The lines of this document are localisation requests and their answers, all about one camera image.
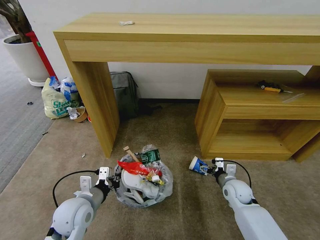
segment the black cable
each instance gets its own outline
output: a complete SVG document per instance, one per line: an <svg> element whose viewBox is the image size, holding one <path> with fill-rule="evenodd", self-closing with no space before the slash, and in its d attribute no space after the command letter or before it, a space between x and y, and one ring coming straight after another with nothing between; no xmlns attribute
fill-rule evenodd
<svg viewBox="0 0 320 240"><path fill-rule="evenodd" d="M238 162L236 162L236 161L232 161L232 160L223 160L222 162L232 162L232 163L238 164L240 167L242 167L243 170L245 170L246 173L247 173L247 175L248 175L248 178L249 178L249 186L250 186L250 188L251 188L251 177L250 177L249 172L246 170L246 168L245 168L244 166L242 166L240 163L238 163Z"/></svg>
<svg viewBox="0 0 320 240"><path fill-rule="evenodd" d="M58 205L57 200L56 200L55 190L56 190L56 187L59 184L59 182L61 182L62 179L66 178L66 177L68 177L70 175L77 174L77 173L85 173L85 172L92 172L92 173L95 173L95 174L99 175L99 169L95 170L95 171L93 171L93 170L83 170L83 171L77 171L77 172L69 173L69 174L65 175L64 177L60 178L56 182L56 184L54 185L54 187L52 189L52 197L53 197L53 201L54 201L54 204L56 205L56 207L58 207L59 205Z"/></svg>

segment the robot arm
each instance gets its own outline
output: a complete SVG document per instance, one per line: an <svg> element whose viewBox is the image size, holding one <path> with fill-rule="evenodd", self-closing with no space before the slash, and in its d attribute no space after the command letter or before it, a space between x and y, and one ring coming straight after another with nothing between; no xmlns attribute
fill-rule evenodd
<svg viewBox="0 0 320 240"><path fill-rule="evenodd" d="M216 159L214 170L217 183L224 198L234 211L236 223L245 240L287 240L270 213L261 207L253 196L251 188L235 177L236 165L223 168L223 159Z"/></svg>
<svg viewBox="0 0 320 240"><path fill-rule="evenodd" d="M93 221L96 211L106 199L113 186L109 182L110 169L101 167L96 185L91 187L91 177L81 176L81 191L75 198L64 201L54 212L51 228L45 240L81 240Z"/></svg>

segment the gray carpet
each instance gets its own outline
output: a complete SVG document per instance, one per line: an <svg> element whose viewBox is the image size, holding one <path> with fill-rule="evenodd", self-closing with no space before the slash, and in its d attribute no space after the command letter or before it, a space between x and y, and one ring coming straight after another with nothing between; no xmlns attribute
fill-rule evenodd
<svg viewBox="0 0 320 240"><path fill-rule="evenodd" d="M0 192L52 122L44 114L41 88L29 84L0 43Z"/></svg>

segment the yellow plastic bag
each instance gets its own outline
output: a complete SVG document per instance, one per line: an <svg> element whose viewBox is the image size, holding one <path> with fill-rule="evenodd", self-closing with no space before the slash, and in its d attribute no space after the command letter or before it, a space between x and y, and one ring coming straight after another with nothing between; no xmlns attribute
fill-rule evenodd
<svg viewBox="0 0 320 240"><path fill-rule="evenodd" d="M68 101L63 93L55 91L49 85L50 81L51 79L47 78L41 91L44 112L51 119L65 117L68 115L67 107L79 107L79 93L71 93L71 100Z"/></svg>

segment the shelf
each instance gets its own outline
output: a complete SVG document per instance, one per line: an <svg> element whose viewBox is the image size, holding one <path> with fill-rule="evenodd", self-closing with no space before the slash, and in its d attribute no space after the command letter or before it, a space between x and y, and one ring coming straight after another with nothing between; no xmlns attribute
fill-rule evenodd
<svg viewBox="0 0 320 240"><path fill-rule="evenodd" d="M278 158L288 159L292 152L285 146L272 126L264 120L229 120L222 122L216 137L209 149L209 154L226 156L250 153L256 158L268 154L279 155Z"/></svg>
<svg viewBox="0 0 320 240"><path fill-rule="evenodd" d="M320 132L320 89L297 71L208 70L195 118L201 153L227 159L287 160ZM259 81L304 95L265 91Z"/></svg>
<svg viewBox="0 0 320 240"><path fill-rule="evenodd" d="M209 74L212 80L215 81L223 101L230 107L276 106L283 108L311 107L320 109L320 89L301 87L304 77L301 73L292 70L268 72L273 72L273 74L267 74L267 71L259 70L231 72L210 70ZM293 101L283 102L295 94L264 91L257 86L257 83L262 80L289 85L293 88L294 92L304 93L304 95L295 98Z"/></svg>

